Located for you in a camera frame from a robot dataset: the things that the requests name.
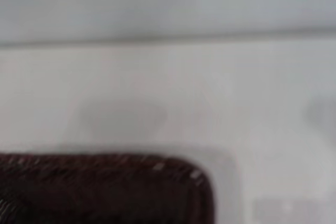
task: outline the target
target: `white wall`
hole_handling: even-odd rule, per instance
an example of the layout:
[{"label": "white wall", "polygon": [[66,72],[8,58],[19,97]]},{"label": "white wall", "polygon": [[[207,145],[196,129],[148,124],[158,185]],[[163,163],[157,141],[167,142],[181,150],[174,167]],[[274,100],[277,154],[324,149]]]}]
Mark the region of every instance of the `white wall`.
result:
[{"label": "white wall", "polygon": [[0,0],[0,44],[330,29],[335,0]]},{"label": "white wall", "polygon": [[183,156],[211,176],[217,223],[334,223],[335,53],[335,39],[1,50],[0,149]]}]

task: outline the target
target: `dark brown wicker basket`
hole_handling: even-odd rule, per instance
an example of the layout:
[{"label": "dark brown wicker basket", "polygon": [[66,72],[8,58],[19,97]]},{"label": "dark brown wicker basket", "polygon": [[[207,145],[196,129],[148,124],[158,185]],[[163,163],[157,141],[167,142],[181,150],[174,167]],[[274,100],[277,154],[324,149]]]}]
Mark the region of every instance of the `dark brown wicker basket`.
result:
[{"label": "dark brown wicker basket", "polygon": [[0,224],[213,224],[207,177],[153,155],[0,155]]}]

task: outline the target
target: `white surface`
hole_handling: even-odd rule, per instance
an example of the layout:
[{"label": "white surface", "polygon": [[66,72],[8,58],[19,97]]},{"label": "white surface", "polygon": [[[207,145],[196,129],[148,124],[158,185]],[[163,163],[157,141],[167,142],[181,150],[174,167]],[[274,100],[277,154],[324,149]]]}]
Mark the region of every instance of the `white surface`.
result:
[{"label": "white surface", "polygon": [[[0,149],[184,156],[213,180],[217,223],[334,223],[335,53],[335,39],[1,50]],[[288,200],[280,216],[272,199]]]},{"label": "white surface", "polygon": [[0,43],[336,26],[335,0],[0,0]]}]

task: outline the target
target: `woven texture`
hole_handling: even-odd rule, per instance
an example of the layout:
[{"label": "woven texture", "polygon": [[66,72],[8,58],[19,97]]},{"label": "woven texture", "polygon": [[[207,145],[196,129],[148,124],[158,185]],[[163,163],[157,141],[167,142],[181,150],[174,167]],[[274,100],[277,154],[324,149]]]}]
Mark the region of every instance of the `woven texture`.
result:
[{"label": "woven texture", "polygon": [[213,224],[209,181],[152,155],[0,155],[0,224]]}]

